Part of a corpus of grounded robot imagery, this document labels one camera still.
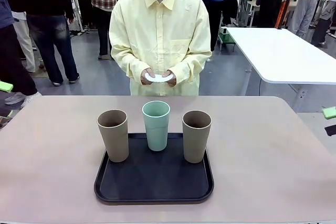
person in yellow jacket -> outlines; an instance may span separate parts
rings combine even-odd
[[[131,95],[198,95],[200,72],[212,54],[202,0],[119,0],[109,34]],[[156,83],[148,75],[172,79]]]
[[[313,19],[318,0],[298,0],[289,30],[297,36],[303,38]]]

hand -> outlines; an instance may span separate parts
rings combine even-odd
[[[167,76],[170,76],[170,75],[173,75],[173,78],[171,80],[169,80],[167,83],[170,87],[173,87],[176,85],[176,76],[174,75],[174,73],[170,70],[167,70],[166,73],[164,73],[162,75],[162,77],[167,77]]]
[[[142,73],[141,73],[141,83],[143,85],[150,85],[150,84],[152,84],[152,82],[146,79],[146,77],[145,77],[146,73],[148,73],[150,75],[150,77],[153,77],[153,78],[155,78],[155,74],[154,74],[154,72],[151,68],[147,68],[147,69],[143,70]]]

green cup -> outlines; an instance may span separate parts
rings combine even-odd
[[[161,101],[152,101],[142,107],[149,149],[162,151],[167,146],[170,107]]]

pale yellow button-up shirt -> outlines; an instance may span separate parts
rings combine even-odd
[[[119,0],[110,25],[112,57],[131,78],[132,95],[198,95],[199,75],[211,56],[202,0]],[[142,85],[141,73],[171,70],[176,86]]]

black tray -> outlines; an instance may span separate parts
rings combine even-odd
[[[104,154],[94,183],[100,200],[192,204],[205,200],[214,189],[207,152],[202,162],[187,162],[182,133],[169,133],[167,147],[161,152],[148,148],[145,133],[129,134],[129,150],[129,157],[121,163],[113,163]]]

